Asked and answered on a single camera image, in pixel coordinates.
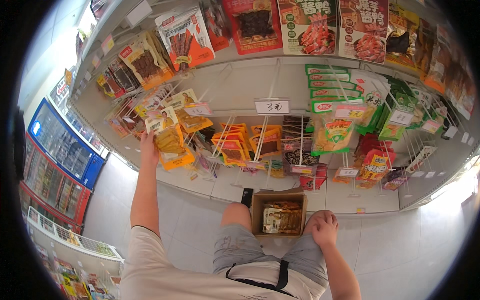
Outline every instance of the hand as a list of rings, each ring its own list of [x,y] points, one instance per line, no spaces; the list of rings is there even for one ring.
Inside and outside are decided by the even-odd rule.
[[[312,228],[313,240],[320,246],[320,249],[335,247],[336,233],[338,232],[338,221],[335,215],[332,212],[327,212],[325,216],[326,221],[318,217]]]
[[[153,130],[147,135],[147,131],[142,133],[140,139],[140,157],[141,167],[158,165],[158,150],[153,143]]]

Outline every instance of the blue refrigerator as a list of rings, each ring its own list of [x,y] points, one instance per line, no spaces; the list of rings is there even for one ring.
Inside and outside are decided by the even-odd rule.
[[[30,121],[27,134],[53,163],[93,189],[105,160],[74,133],[46,98]]]

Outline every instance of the convenience store aisle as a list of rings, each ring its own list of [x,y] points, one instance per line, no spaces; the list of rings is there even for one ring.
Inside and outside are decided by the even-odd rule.
[[[117,247],[128,258],[130,207],[137,172],[110,155],[85,218],[84,236]],[[157,185],[160,234],[180,269],[212,272],[215,232],[227,203]],[[338,216],[337,246],[365,299],[425,299],[454,260],[473,216],[473,201],[439,197],[413,211]],[[265,239],[265,253],[283,255],[294,240]],[[327,291],[321,299],[331,299]]]

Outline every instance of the cardboard box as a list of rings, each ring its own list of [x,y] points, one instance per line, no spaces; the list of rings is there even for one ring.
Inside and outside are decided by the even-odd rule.
[[[291,201],[298,202],[302,208],[302,217],[300,224],[300,233],[264,233],[263,216],[264,203],[272,201]],[[307,215],[307,196],[302,188],[295,188],[278,192],[257,192],[252,197],[252,233],[256,237],[275,237],[275,238],[298,238],[303,233],[305,227],[305,218]]]

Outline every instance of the stained shorts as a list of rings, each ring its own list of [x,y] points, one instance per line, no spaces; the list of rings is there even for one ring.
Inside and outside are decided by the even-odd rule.
[[[289,269],[299,272],[325,289],[328,287],[324,254],[311,233],[302,235],[282,259],[289,262]],[[265,255],[260,242],[244,226],[229,224],[220,228],[213,256],[214,274],[230,268],[234,263],[240,265],[280,261],[280,258],[273,255]]]

